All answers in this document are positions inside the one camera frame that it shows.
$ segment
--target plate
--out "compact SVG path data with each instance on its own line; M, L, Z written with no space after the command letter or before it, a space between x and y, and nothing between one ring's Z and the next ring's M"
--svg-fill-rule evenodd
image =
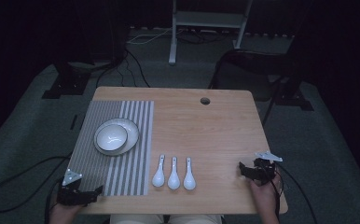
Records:
M124 128L125 131L127 132L128 135L127 141L124 144L124 146L122 146L119 150L114 150L114 151L103 150L97 144L97 135L99 131L110 125L119 125L122 128ZM99 126L98 130L96 130L95 136L93 138L93 143L96 149L98 149L98 151L100 151L104 155L118 156L120 154L123 154L131 150L136 145L138 140L139 140L139 129L133 121L129 119L110 119L105 123L103 123L101 126Z

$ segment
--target gray and white striped mat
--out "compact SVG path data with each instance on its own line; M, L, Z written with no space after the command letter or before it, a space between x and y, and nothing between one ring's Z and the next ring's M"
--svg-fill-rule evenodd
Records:
M104 196L147 195L153 101L91 101L68 169L82 174L81 191L104 185ZM139 140L128 152L109 157L93 144L101 124L110 119L130 119L139 129Z

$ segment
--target hole in table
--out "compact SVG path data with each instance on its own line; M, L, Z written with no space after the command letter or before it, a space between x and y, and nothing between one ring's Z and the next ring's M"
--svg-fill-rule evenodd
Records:
M201 98L201 104L203 104L203 105L208 105L208 104L210 104L210 99L207 98L207 97L202 97L202 98Z

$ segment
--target chair leg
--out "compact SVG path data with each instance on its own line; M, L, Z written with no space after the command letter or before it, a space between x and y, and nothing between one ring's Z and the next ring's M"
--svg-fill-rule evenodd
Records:
M272 98L270 99L270 105L268 106L267 112L265 112L264 119L262 120L262 126L265 126L265 123L267 122L268 116L270 115L270 111L272 110L273 104L276 101L276 97L279 94L280 89L280 81L283 79L283 77L279 77L277 80L275 80L273 83L276 86L275 91L273 93Z
M267 112L265 112L264 119L262 120L262 126L265 126L265 123L267 122L268 116L270 115L270 111L272 110L273 103L275 103L274 98L270 99L270 105L268 106Z

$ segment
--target ceramic spoon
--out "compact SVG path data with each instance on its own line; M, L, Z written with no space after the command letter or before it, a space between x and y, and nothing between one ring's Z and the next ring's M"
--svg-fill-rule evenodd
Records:
M159 156L158 170L153 177L153 185L155 187L161 187L165 182L165 176L163 175L163 169L162 169L164 159L165 159L165 155L162 154Z
M194 189L196 186L197 183L195 182L194 176L192 175L191 158L187 157L187 174L184 178L184 188Z
M168 186L170 189L178 189L180 187L180 179L177 175L177 158L172 157L172 173L169 176Z

